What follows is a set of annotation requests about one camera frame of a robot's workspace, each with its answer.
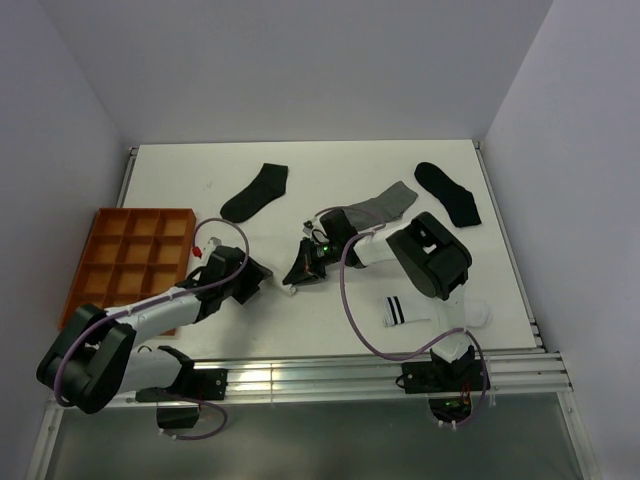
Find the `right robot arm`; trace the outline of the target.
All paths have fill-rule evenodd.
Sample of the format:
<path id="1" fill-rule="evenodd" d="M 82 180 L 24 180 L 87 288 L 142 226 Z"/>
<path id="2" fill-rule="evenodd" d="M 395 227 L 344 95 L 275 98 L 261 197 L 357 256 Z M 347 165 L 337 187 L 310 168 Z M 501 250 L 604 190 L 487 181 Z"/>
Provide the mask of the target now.
<path id="1" fill-rule="evenodd" d="M 346 269 L 398 263 L 435 308 L 435 339 L 410 356 L 431 351 L 440 359 L 432 368 L 435 383 L 446 390 L 457 388 L 468 374 L 462 358 L 473 346 L 464 305 L 464 285 L 472 265 L 469 250 L 428 212 L 391 228 L 375 217 L 373 226 L 358 232 L 347 218 L 355 210 L 328 208 L 307 221 L 296 259 L 281 283 L 290 288 L 316 283 L 326 278 L 328 266 L 338 264 L 343 307 L 354 324 L 346 296 Z"/>

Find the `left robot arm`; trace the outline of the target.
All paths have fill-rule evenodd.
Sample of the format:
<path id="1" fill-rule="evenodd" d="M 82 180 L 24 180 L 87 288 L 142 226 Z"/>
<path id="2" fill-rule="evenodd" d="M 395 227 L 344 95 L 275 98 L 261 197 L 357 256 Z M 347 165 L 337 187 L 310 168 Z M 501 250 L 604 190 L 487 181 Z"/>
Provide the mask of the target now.
<path id="1" fill-rule="evenodd" d="M 272 275 L 239 248 L 218 246 L 206 264 L 159 295 L 109 309 L 82 305 L 40 361 L 36 378 L 61 405 L 87 414 L 130 391 L 183 399 L 195 386 L 193 360 L 173 347 L 141 352 L 139 346 L 208 318 L 227 298 L 244 304 Z"/>

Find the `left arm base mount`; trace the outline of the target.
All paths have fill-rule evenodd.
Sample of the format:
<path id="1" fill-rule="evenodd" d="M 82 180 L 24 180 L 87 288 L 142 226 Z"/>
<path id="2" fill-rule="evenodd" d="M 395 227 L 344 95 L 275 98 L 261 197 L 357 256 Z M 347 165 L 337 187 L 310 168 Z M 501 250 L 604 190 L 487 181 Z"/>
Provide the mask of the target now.
<path id="1" fill-rule="evenodd" d="M 219 433 L 228 423 L 228 413 L 216 401 L 225 399 L 228 370 L 196 369 L 188 372 L 174 386 L 153 387 L 135 393 L 138 403 L 155 403 L 156 423 L 165 432 L 181 436 L 182 430 L 193 429 L 204 414 L 215 411 L 221 416 Z"/>

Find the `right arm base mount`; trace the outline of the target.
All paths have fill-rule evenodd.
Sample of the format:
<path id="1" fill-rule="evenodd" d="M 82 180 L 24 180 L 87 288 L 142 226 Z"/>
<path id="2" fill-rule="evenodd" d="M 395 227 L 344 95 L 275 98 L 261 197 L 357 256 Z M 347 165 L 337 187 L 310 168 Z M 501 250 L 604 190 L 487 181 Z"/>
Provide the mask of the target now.
<path id="1" fill-rule="evenodd" d="M 472 415 L 472 394 L 479 393 L 480 399 L 484 399 L 491 387 L 486 364 L 476 358 L 473 346 L 451 363 L 433 352 L 429 361 L 405 362 L 395 384 L 409 395 L 445 394 L 442 398 L 430 398 L 429 408 L 438 422 L 451 427 Z"/>

